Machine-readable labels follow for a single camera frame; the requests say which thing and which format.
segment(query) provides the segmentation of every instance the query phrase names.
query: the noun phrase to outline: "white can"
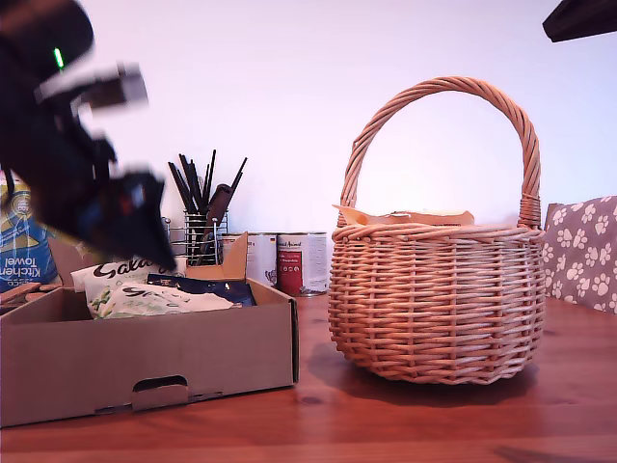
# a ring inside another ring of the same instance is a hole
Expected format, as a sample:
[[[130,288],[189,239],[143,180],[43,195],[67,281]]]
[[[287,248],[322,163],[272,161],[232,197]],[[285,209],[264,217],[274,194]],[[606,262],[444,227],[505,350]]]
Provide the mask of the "white can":
[[[290,296],[312,296],[328,290],[326,234],[279,235],[279,289]]]
[[[242,233],[224,234],[223,260],[231,244]],[[277,236],[273,233],[249,233],[247,249],[247,277],[264,285],[277,285]]]

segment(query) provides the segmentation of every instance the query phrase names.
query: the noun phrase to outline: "blue package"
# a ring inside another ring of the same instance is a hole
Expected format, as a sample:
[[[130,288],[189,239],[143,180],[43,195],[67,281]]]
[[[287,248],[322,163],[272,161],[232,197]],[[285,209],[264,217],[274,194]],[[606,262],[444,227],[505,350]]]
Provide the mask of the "blue package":
[[[6,190],[6,184],[0,184],[0,202]],[[53,282],[58,271],[47,236],[47,228],[32,216],[30,191],[17,183],[8,206],[0,210],[0,292],[25,283]]]
[[[212,293],[242,307],[256,306],[251,287],[244,282],[212,282],[150,273],[148,284],[175,287],[190,294]]]

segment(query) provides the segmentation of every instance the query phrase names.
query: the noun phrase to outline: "white wall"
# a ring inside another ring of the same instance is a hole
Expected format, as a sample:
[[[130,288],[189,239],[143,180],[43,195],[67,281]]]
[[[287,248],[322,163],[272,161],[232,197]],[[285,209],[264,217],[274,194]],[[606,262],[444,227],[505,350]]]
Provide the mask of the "white wall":
[[[558,0],[83,0],[95,52],[68,78],[139,63],[149,106],[86,118],[122,166],[167,179],[163,214],[181,218],[167,170],[216,182],[249,157],[234,231],[331,231],[351,143],[394,94],[450,74],[487,80],[529,114],[540,137],[542,200],[617,194],[617,34],[554,44],[542,22]],[[512,220],[522,180],[516,133],[469,95],[425,98],[392,119],[364,162],[358,207],[467,208]]]

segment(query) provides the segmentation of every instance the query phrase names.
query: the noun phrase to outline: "wooden tabletop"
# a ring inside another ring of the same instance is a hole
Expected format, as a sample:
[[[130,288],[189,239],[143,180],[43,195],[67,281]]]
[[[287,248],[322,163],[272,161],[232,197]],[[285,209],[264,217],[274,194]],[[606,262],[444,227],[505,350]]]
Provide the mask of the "wooden tabletop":
[[[617,315],[550,300],[533,365],[491,386],[439,386],[345,361],[327,304],[300,300],[295,388],[10,428],[1,461],[617,461]]]

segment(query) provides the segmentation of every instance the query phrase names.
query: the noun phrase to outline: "basket handle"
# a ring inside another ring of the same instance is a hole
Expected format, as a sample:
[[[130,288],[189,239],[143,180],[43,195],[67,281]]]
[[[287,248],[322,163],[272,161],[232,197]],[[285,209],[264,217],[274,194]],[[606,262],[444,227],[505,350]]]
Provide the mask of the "basket handle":
[[[480,96],[501,111],[514,125],[523,145],[523,188],[519,226],[539,230],[541,224],[540,198],[540,151],[538,137],[529,117],[519,105],[492,85],[470,77],[439,77],[426,80],[391,99],[380,109],[360,136],[354,140],[351,158],[345,172],[345,183],[340,195],[340,204],[354,207],[358,190],[358,175],[368,146],[384,124],[400,109],[423,96],[445,91],[463,92]],[[338,214],[338,226],[346,224]]]

